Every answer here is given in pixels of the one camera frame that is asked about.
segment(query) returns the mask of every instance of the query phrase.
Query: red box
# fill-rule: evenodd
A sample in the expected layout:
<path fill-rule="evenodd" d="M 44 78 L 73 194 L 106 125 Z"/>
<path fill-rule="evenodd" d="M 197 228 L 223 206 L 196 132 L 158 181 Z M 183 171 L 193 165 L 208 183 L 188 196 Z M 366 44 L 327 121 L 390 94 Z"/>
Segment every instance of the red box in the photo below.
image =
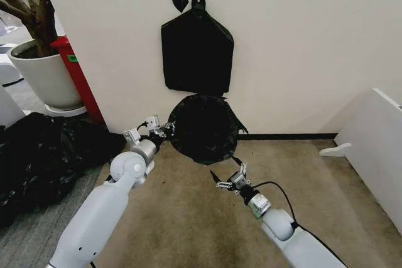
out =
<path fill-rule="evenodd" d="M 89 117 L 95 123 L 104 122 L 101 111 L 96 104 L 95 97 L 90 91 L 87 79 L 81 70 L 77 58 L 75 57 L 74 51 L 68 42 L 67 37 L 59 37 L 56 41 L 51 44 L 52 47 L 57 48 L 58 53 L 62 56 L 64 65 L 66 66 L 71 79 L 74 82 L 78 93 L 81 96 L 82 102 L 87 108 Z"/>

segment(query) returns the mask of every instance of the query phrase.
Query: black bag opening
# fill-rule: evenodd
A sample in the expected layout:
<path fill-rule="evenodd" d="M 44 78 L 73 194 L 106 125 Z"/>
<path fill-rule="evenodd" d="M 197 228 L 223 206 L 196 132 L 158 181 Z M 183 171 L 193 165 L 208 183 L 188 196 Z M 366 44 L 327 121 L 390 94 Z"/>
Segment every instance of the black bag opening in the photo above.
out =
<path fill-rule="evenodd" d="M 205 165 L 231 158 L 239 130 L 247 132 L 225 98 L 211 95 L 185 97 L 171 112 L 169 122 L 175 123 L 172 146 Z"/>

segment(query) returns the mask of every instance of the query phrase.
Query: white furniture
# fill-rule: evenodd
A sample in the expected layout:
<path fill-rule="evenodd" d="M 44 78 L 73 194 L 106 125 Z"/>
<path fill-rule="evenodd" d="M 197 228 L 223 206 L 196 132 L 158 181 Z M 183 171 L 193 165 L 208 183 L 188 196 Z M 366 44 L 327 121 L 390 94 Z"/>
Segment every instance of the white furniture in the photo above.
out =
<path fill-rule="evenodd" d="M 7 52 L 14 46 L 17 44 L 7 43 L 0 46 L 0 85 L 15 83 L 23 78 L 7 56 Z"/>
<path fill-rule="evenodd" d="M 345 156 L 402 233 L 402 109 L 372 89 L 322 156 Z"/>
<path fill-rule="evenodd" d="M 24 116 L 24 112 L 0 85 L 0 126 L 9 127 Z"/>

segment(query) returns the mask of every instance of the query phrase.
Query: black garbage bag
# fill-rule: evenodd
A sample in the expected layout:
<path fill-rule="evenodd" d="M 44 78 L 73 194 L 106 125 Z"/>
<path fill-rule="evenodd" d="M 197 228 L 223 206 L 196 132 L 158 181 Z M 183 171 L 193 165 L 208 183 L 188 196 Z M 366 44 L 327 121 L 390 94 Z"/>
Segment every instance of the black garbage bag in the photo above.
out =
<path fill-rule="evenodd" d="M 205 0 L 161 27 L 163 74 L 169 89 L 222 95 L 229 91 L 234 40 L 206 11 Z"/>
<path fill-rule="evenodd" d="M 229 159 L 237 147 L 239 130 L 247 129 L 223 97 L 191 95 L 171 112 L 175 123 L 171 144 L 195 162 L 210 165 Z"/>
<path fill-rule="evenodd" d="M 103 126 L 32 113 L 0 129 L 0 226 L 60 201 L 87 168 L 120 153 L 125 140 Z"/>

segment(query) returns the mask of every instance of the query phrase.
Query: potted plant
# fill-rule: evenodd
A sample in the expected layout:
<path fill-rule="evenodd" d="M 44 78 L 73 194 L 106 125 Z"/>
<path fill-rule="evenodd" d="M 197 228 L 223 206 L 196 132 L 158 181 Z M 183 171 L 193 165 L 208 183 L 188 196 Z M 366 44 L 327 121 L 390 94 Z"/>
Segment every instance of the potted plant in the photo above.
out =
<path fill-rule="evenodd" d="M 57 39 L 50 0 L 0 0 L 0 10 L 19 18 L 33 40 L 9 50 L 8 57 L 37 96 L 56 110 L 82 106 L 60 55 L 50 46 Z"/>

